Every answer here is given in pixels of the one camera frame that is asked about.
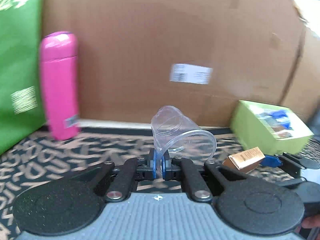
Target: tissue box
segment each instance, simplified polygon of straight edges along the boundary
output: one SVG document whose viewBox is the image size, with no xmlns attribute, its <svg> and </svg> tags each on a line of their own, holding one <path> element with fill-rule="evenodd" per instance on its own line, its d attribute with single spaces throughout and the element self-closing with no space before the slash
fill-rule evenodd
<svg viewBox="0 0 320 240">
<path fill-rule="evenodd" d="M 288 128 L 280 125 L 286 117 L 275 119 L 274 113 L 279 110 L 288 116 Z M 244 100 L 239 101 L 230 128 L 245 150 L 259 147 L 268 155 L 283 152 L 297 154 L 313 136 L 312 131 L 289 108 Z"/>
</svg>

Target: pink bottle lid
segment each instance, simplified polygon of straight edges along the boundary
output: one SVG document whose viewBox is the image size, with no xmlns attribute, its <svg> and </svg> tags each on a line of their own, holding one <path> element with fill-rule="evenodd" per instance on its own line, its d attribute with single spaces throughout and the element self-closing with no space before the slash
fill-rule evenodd
<svg viewBox="0 0 320 240">
<path fill-rule="evenodd" d="M 77 38 L 71 32 L 56 32 L 41 43 L 41 60 L 51 61 L 77 56 Z"/>
</svg>

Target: clear plastic cup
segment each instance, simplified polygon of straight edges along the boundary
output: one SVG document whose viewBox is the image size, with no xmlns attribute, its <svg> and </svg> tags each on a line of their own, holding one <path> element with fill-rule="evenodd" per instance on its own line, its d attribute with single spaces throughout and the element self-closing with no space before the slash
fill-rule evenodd
<svg viewBox="0 0 320 240">
<path fill-rule="evenodd" d="M 179 155 L 191 158 L 201 155 L 210 160 L 217 147 L 212 133 L 202 130 L 190 118 L 174 106 L 164 106 L 151 120 L 157 169 L 161 171 L 161 158 L 168 150 L 171 157 Z"/>
</svg>

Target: human hand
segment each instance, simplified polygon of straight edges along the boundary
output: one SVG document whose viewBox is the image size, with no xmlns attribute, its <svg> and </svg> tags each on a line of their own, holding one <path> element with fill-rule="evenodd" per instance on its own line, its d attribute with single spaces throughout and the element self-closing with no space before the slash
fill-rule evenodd
<svg viewBox="0 0 320 240">
<path fill-rule="evenodd" d="M 301 223 L 303 228 L 317 228 L 320 227 L 320 214 L 308 217 Z M 317 236 L 316 240 L 320 240 L 320 234 Z"/>
</svg>

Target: gray ribbed surface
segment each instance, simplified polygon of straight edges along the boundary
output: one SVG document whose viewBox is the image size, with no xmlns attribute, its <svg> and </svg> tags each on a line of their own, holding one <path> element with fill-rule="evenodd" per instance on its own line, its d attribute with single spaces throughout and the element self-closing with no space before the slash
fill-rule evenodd
<svg viewBox="0 0 320 240">
<path fill-rule="evenodd" d="M 299 240 L 294 233 L 263 238 L 225 225 L 208 204 L 195 203 L 185 193 L 132 193 L 124 202 L 108 204 L 90 226 L 75 233 L 41 237 L 23 232 L 17 240 Z"/>
</svg>

